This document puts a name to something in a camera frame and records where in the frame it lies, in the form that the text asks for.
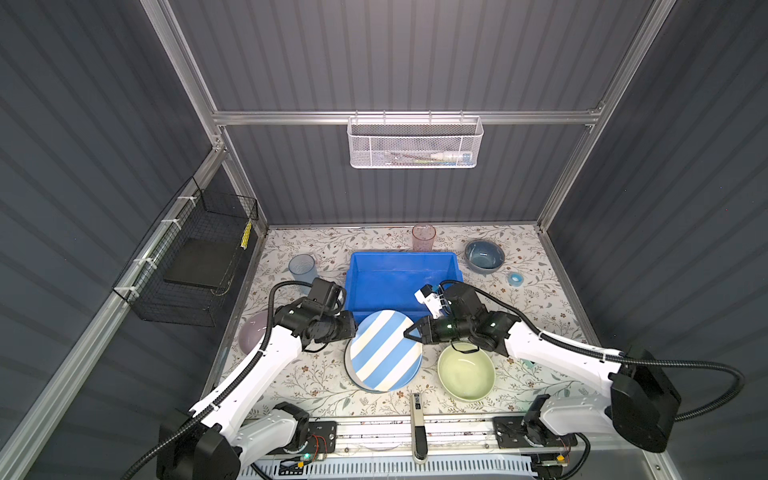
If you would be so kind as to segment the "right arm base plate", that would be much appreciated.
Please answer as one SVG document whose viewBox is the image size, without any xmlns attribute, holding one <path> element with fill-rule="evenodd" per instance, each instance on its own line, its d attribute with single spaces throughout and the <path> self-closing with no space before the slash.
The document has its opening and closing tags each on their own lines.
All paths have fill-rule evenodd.
<svg viewBox="0 0 768 480">
<path fill-rule="evenodd" d="M 496 416 L 491 419 L 497 445 L 502 449 L 564 448 L 578 446 L 575 434 L 557 436 L 542 426 L 530 427 L 523 415 Z"/>
</svg>

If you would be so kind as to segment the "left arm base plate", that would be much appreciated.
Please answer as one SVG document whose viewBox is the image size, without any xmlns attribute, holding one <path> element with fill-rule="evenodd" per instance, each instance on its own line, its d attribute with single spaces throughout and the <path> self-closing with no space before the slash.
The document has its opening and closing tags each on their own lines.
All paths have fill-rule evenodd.
<svg viewBox="0 0 768 480">
<path fill-rule="evenodd" d="M 310 421 L 287 446 L 270 450 L 268 455 L 330 454 L 335 452 L 338 423 L 335 421 Z"/>
</svg>

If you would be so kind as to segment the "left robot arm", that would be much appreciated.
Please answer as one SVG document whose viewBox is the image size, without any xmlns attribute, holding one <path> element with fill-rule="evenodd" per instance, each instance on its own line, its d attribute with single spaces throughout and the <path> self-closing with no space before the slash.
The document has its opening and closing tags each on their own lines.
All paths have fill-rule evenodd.
<svg viewBox="0 0 768 480">
<path fill-rule="evenodd" d="M 345 309 L 346 291 L 315 278 L 308 294 L 277 307 L 268 296 L 267 325 L 261 343 L 218 387 L 188 411 L 173 414 L 160 428 L 157 446 L 148 457 L 156 462 L 160 479 L 235 479 L 274 450 L 301 452 L 310 436 L 309 415 L 288 403 L 278 403 L 263 418 L 247 422 L 255 404 L 279 374 L 311 344 L 324 348 L 349 340 L 357 331 L 352 312 Z"/>
</svg>

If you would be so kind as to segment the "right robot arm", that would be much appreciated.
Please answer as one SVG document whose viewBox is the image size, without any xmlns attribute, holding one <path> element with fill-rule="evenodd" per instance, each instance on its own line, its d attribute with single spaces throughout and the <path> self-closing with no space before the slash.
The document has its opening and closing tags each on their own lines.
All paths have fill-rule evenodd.
<svg viewBox="0 0 768 480">
<path fill-rule="evenodd" d="M 487 309 L 486 294 L 463 282 L 439 290 L 425 285 L 414 296 L 429 313 L 405 330 L 405 338 L 424 345 L 466 341 L 472 353 L 530 361 L 587 386 L 580 397 L 536 396 L 520 422 L 531 445 L 578 434 L 617 434 L 644 451 L 666 450 L 681 398 L 649 352 L 640 349 L 628 358 L 619 350 L 552 335 L 515 307 Z"/>
</svg>

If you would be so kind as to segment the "blue white striped plate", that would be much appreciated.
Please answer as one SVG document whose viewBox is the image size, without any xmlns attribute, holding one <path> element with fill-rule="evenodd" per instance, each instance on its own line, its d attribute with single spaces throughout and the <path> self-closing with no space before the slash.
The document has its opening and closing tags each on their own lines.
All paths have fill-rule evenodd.
<svg viewBox="0 0 768 480">
<path fill-rule="evenodd" d="M 404 336 L 413 325 L 408 316 L 395 310 L 368 315 L 345 351 L 351 380 L 372 393 L 390 393 L 410 383 L 423 359 L 422 344 Z"/>
</svg>

